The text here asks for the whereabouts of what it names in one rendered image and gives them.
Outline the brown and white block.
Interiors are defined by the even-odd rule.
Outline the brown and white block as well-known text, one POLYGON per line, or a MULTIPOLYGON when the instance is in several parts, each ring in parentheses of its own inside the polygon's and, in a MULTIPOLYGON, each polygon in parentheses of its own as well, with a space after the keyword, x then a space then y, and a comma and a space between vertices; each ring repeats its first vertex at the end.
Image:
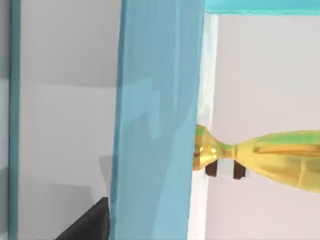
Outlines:
POLYGON ((241 180, 246 177, 246 168, 232 159, 222 159, 205 167, 205 173, 213 178, 241 180))

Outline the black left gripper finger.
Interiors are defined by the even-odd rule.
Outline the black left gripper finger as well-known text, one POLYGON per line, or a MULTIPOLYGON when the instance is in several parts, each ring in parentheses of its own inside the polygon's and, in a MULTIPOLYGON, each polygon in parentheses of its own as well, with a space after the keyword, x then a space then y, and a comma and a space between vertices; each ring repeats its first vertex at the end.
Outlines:
POLYGON ((109 240, 109 199, 102 197, 54 240, 109 240))

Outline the gold trophy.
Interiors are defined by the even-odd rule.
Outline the gold trophy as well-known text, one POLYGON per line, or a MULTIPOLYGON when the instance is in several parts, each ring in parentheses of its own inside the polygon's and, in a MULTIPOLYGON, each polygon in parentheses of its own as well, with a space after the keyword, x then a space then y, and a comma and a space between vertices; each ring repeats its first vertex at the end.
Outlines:
POLYGON ((199 171, 220 159, 232 159, 280 184, 320 194, 320 130, 271 133, 227 144, 198 124, 192 169, 199 171))

